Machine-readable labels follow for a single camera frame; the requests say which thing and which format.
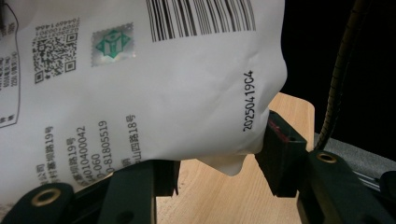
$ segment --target wooden table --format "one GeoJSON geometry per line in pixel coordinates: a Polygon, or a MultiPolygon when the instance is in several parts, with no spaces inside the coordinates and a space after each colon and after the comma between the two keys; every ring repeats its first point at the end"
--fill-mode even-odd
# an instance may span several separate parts
{"type": "MultiPolygon", "coordinates": [[[[279,93],[269,105],[307,140],[314,143],[314,107],[279,93]]],[[[296,198],[273,196],[253,155],[242,171],[227,176],[198,160],[181,163],[178,195],[157,198],[159,224],[301,223],[296,198]]]]}

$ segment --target plastic bag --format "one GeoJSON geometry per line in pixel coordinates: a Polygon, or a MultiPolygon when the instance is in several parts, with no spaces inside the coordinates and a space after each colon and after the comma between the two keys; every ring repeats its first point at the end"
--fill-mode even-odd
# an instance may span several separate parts
{"type": "Polygon", "coordinates": [[[0,218],[146,160],[236,175],[286,80],[284,2],[14,0],[0,35],[0,218]]]}

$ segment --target gray fabric surface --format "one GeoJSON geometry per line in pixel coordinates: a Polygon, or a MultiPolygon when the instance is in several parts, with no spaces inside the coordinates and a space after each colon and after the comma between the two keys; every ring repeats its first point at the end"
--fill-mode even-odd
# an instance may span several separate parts
{"type": "MultiPolygon", "coordinates": [[[[318,141],[318,137],[319,134],[315,133],[315,144],[318,141]]],[[[324,150],[342,157],[352,170],[363,175],[368,175],[371,178],[380,178],[386,171],[396,171],[395,161],[336,139],[331,138],[324,150]]]]}

